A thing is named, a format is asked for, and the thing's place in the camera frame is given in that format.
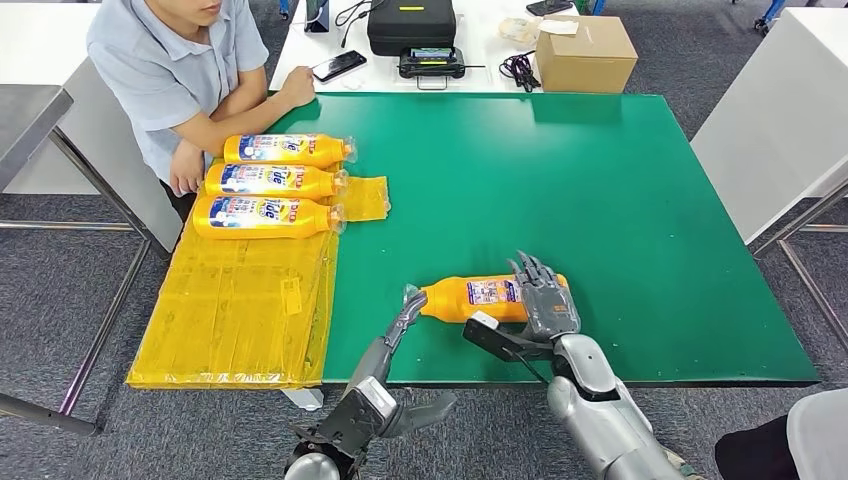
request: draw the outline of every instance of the light blue shirt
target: light blue shirt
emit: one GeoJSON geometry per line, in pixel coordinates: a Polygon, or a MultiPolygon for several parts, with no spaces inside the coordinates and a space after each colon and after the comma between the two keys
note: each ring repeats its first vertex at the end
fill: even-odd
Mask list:
{"type": "MultiPolygon", "coordinates": [[[[238,72],[268,59],[247,0],[223,0],[209,43],[177,35],[144,0],[104,0],[88,31],[88,55],[129,116],[144,162],[165,183],[180,142],[171,128],[211,114],[238,72]]],[[[206,168],[211,161],[206,154],[206,168]]]]}

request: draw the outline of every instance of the green table mat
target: green table mat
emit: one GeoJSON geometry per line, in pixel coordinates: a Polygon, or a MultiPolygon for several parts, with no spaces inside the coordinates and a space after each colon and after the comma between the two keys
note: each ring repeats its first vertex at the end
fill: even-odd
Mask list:
{"type": "MultiPolygon", "coordinates": [[[[322,94],[270,131],[351,135],[351,173],[389,179],[388,219],[341,237],[326,382],[349,378],[405,284],[508,273],[516,249],[568,277],[625,382],[817,380],[662,97],[322,94]]],[[[533,377],[420,317],[389,380],[533,377]]]]}

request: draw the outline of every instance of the detergent bottle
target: detergent bottle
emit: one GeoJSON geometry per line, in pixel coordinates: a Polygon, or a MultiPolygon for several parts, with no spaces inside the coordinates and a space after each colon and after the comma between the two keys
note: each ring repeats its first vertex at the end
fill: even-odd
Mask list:
{"type": "MultiPolygon", "coordinates": [[[[557,279],[560,285],[568,287],[565,277],[557,275],[557,279]]],[[[499,322],[527,321],[515,275],[449,277],[421,290],[427,294],[421,314],[443,322],[465,323],[478,310],[499,322]]]]}
{"type": "Polygon", "coordinates": [[[317,200],[347,187],[345,170],[331,173],[306,165],[216,163],[206,172],[207,195],[238,194],[317,200]]]}
{"type": "Polygon", "coordinates": [[[198,197],[192,221],[201,237],[228,240],[306,238],[345,226],[341,205],[271,197],[198,197]]]}
{"type": "Polygon", "coordinates": [[[258,162],[327,168],[356,161],[353,138],[324,134],[236,135],[224,143],[226,163],[258,162]]]}

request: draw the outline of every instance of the shirt sleeve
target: shirt sleeve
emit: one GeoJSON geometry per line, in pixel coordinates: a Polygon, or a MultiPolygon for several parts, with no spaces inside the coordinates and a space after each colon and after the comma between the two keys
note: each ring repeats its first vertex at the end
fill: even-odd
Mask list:
{"type": "Polygon", "coordinates": [[[240,72],[249,72],[265,65],[268,49],[262,43],[256,21],[250,13],[247,0],[233,0],[235,7],[236,66],[240,72]]]}
{"type": "Polygon", "coordinates": [[[89,45],[88,55],[127,116],[144,130],[172,128],[201,111],[188,89],[159,64],[99,43],[89,45]]]}

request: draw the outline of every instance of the white paper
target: white paper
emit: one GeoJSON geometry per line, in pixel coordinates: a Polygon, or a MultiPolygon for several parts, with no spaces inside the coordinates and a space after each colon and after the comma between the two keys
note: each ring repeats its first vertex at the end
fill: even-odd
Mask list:
{"type": "Polygon", "coordinates": [[[539,24],[539,30],[553,35],[575,35],[579,26],[579,23],[572,20],[543,20],[539,24]]]}

